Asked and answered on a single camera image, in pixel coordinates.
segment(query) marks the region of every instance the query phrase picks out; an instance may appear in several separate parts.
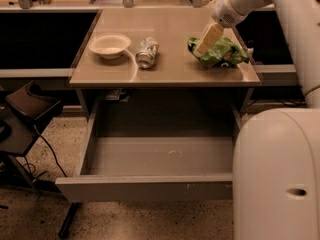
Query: white bowl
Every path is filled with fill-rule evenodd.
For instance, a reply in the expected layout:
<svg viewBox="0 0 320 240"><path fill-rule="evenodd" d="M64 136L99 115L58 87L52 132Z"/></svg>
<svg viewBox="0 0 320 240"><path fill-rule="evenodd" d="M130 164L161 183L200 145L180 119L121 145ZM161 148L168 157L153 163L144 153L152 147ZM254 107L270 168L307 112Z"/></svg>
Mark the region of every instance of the white bowl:
<svg viewBox="0 0 320 240"><path fill-rule="evenodd" d="M131 40L122 34L108 33L94 37L89 45L90 51L103 59L116 59L123 55Z"/></svg>

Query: drawer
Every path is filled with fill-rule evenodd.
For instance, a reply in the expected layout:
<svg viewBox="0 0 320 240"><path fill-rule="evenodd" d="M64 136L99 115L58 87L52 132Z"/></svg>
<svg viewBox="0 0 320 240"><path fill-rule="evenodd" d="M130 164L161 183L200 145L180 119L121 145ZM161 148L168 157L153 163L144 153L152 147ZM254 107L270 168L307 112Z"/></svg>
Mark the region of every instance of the drawer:
<svg viewBox="0 0 320 240"><path fill-rule="evenodd" d="M75 173L56 185L70 202L232 199L231 107L223 88L97 98Z"/></svg>

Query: speckled floor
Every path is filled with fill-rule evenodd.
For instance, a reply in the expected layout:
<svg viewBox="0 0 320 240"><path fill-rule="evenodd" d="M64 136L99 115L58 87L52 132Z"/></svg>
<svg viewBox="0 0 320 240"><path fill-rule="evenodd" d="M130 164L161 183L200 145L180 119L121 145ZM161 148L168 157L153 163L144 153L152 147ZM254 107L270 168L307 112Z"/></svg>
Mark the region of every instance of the speckled floor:
<svg viewBox="0 0 320 240"><path fill-rule="evenodd" d="M73 174L85 132L83 117L54 118L44 136L54 148L61 166ZM48 147L37 141L28 160L41 179L54 181L62 173ZM0 187L0 239L58 239L69 209L61 194ZM151 240L232 239L232 201L164 203L84 203L76 213L68 239Z"/></svg>

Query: silver can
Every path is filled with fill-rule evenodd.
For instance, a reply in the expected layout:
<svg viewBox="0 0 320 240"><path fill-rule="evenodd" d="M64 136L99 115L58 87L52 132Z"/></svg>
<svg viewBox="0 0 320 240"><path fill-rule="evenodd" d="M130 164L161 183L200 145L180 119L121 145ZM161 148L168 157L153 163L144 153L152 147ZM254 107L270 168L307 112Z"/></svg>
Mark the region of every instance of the silver can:
<svg viewBox="0 0 320 240"><path fill-rule="evenodd" d="M159 43L153 37L143 39L136 53L136 63L141 68L150 68L155 63L158 50Z"/></svg>

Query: green chip bag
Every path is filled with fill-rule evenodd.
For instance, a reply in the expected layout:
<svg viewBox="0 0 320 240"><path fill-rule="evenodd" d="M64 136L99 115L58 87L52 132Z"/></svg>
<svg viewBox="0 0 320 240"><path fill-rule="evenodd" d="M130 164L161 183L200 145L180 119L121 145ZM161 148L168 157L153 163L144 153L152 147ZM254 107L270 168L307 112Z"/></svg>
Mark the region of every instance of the green chip bag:
<svg viewBox="0 0 320 240"><path fill-rule="evenodd" d="M199 38L188 39L188 49L193 51L199 42ZM196 57L206 68L235 67L241 62L249 62L249 57L244 50L231 41L228 37L221 37L202 57Z"/></svg>

